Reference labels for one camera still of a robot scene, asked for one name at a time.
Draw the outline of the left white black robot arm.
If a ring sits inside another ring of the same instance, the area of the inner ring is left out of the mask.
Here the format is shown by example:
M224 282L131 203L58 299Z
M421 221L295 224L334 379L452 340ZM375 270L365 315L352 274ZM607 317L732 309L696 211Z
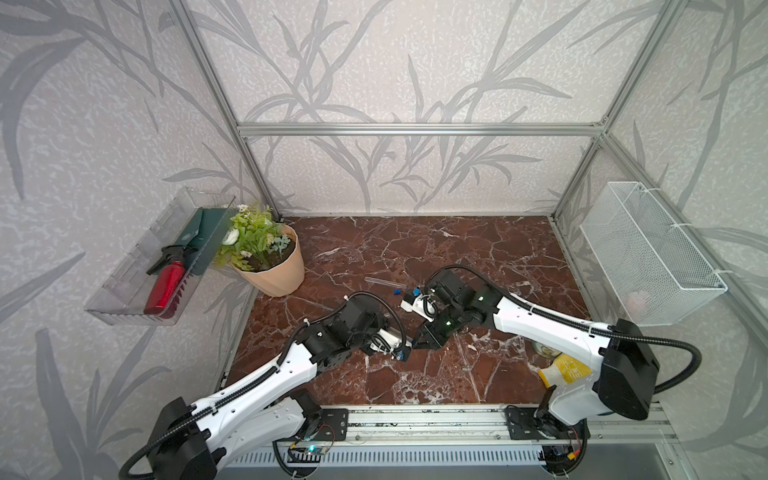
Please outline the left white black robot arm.
M268 443L319 426L320 407L301 386L353 352L398 356L408 347L402 322L369 292L355 292L331 313L304 321L280 353L238 382L191 403L178 397L160 411L146 446L120 469L146 459L147 479L213 479L232 461Z

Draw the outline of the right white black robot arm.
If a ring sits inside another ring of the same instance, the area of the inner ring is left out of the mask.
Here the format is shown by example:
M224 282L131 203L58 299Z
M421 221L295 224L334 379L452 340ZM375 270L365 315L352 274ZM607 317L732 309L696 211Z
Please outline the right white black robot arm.
M414 348L437 350L459 330L482 326L551 347L585 366L586 374L571 382L564 376L546 381L533 415L541 430L563 430L601 414L632 420L649 415L660 365L649 338L630 321L608 325L560 314L489 281L474 288L449 270L405 294L401 307L424 320Z

